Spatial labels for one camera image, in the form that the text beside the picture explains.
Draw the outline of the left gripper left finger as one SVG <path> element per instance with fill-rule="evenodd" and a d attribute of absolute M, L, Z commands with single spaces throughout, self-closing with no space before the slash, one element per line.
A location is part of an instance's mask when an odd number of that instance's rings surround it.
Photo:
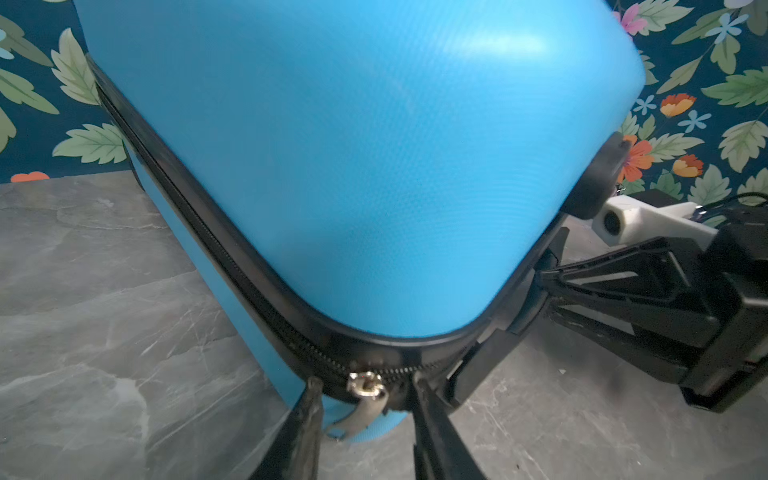
<path fill-rule="evenodd" d="M 249 480 L 313 480 L 318 475 L 324 408 L 323 382 L 310 377 L 305 389 Z"/>

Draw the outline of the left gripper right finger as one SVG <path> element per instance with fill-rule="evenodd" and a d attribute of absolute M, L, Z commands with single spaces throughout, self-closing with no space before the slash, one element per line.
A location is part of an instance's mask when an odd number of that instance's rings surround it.
<path fill-rule="evenodd" d="M 461 440 L 444 403 L 427 379 L 415 373 L 411 385 L 415 478 L 485 480 L 486 476 Z"/>

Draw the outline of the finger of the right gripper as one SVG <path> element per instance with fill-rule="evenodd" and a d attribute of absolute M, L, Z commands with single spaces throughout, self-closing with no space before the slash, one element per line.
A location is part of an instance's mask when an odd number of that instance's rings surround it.
<path fill-rule="evenodd" d="M 701 254 L 702 249 L 691 239 L 656 237 L 542 271 L 536 281 L 568 304 L 701 348 L 720 327 L 707 299 L 707 272 Z"/>
<path fill-rule="evenodd" d="M 698 359 L 697 349 L 657 334 L 627 333 L 560 307 L 551 318 L 664 383 L 681 384 Z"/>

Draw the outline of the blue suitcase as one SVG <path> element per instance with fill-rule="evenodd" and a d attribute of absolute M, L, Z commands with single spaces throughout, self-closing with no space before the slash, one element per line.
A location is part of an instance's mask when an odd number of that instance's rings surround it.
<path fill-rule="evenodd" d="M 367 441 L 597 211 L 642 60 L 605 1 L 79 1 L 104 106 L 280 395 Z"/>

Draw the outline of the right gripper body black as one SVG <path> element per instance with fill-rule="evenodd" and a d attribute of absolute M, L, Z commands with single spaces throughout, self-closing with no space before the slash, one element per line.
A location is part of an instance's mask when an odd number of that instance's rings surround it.
<path fill-rule="evenodd" d="M 701 259 L 719 327 L 681 392 L 689 405 L 723 413 L 767 377 L 767 208 L 728 212 Z"/>

